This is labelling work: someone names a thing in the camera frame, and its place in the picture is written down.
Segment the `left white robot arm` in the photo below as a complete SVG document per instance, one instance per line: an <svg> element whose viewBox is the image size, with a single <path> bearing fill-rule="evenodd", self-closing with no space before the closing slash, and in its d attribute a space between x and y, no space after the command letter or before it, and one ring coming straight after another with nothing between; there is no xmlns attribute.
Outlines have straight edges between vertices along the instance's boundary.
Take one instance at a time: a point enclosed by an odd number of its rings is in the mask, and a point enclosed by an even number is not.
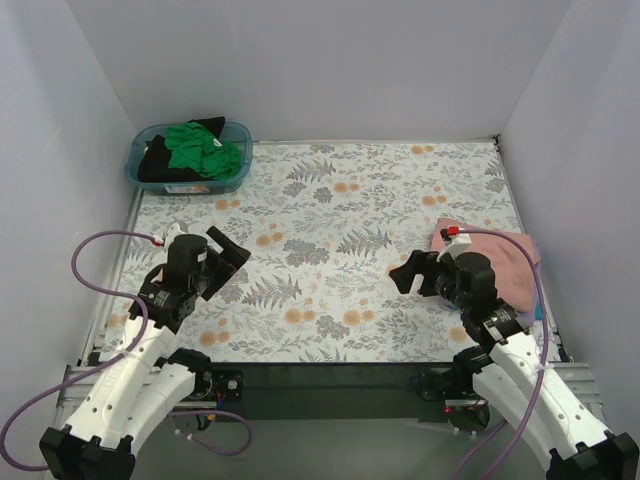
<svg viewBox="0 0 640 480"><path fill-rule="evenodd" d="M56 479L128 479L144 442L181 401L218 403L241 395L240 372L217 372L204 353L172 344L197 301L210 300L250 252L216 227L198 235L174 224L152 242L166 257L144 277L123 347L96 369L91 389L64 425L41 437Z"/></svg>

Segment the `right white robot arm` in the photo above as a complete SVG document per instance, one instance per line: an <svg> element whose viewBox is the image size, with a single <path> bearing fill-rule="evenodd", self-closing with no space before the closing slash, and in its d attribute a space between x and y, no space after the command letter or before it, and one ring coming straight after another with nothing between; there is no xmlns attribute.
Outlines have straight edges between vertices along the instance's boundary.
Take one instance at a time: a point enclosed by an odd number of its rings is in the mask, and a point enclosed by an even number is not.
<svg viewBox="0 0 640 480"><path fill-rule="evenodd" d="M636 442L627 433L613 433L543 361L534 336L499 298L487 257L414 251L389 275L402 294L422 276L420 295L440 296L460 309L463 326L477 345L458 355L458 368L468 371L476 394L523 430L521 437L547 478L635 478Z"/></svg>

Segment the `green t shirt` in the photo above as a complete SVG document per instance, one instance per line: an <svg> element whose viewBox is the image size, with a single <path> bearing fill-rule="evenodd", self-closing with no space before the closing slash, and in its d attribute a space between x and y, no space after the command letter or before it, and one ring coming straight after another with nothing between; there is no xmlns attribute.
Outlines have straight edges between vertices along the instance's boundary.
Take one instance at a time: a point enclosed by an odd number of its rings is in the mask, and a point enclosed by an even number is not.
<svg viewBox="0 0 640 480"><path fill-rule="evenodd" d="M244 156L236 145L221 141L197 122L169 127L165 146L171 153L170 168L190 170L209 180L227 180L243 165Z"/></svg>

